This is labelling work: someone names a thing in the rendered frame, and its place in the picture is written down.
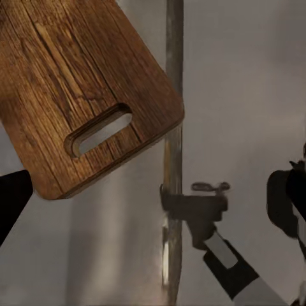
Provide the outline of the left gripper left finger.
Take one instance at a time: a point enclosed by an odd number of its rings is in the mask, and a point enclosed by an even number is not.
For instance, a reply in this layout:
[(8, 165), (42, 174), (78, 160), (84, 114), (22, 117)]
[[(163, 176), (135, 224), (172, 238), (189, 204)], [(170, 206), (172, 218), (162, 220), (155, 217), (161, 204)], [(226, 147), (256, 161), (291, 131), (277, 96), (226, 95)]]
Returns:
[(0, 177), (0, 246), (33, 194), (28, 170)]

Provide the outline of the cutting board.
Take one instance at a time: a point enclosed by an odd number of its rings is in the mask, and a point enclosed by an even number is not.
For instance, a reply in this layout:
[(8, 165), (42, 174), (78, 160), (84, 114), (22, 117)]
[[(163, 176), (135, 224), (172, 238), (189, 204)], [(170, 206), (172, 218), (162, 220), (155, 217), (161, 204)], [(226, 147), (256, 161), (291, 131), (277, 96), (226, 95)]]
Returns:
[[(71, 141), (122, 107), (133, 110), (130, 124), (74, 157)], [(33, 195), (73, 193), (184, 115), (116, 0), (0, 0), (0, 122)]]

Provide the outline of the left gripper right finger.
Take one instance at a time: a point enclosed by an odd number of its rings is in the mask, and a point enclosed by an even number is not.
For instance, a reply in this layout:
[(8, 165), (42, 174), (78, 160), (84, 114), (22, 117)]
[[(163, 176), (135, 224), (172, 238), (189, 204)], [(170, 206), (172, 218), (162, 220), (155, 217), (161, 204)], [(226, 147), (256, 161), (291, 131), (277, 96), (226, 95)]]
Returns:
[(306, 172), (295, 169), (291, 170), (286, 185), (286, 192), (306, 221)]

